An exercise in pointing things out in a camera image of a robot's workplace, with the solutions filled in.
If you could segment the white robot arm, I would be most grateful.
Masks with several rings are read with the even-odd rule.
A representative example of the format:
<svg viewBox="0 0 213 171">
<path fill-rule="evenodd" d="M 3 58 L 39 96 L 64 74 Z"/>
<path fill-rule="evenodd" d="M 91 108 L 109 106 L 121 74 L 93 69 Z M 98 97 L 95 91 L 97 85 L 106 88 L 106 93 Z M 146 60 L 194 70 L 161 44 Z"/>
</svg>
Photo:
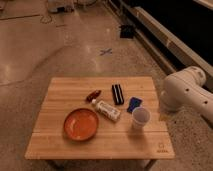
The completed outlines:
<svg viewBox="0 0 213 171">
<path fill-rule="evenodd" d="M 159 106 L 168 112 L 177 112 L 189 105 L 213 126 L 213 93 L 205 90 L 205 72 L 190 66 L 168 75 L 163 81 Z"/>
</svg>

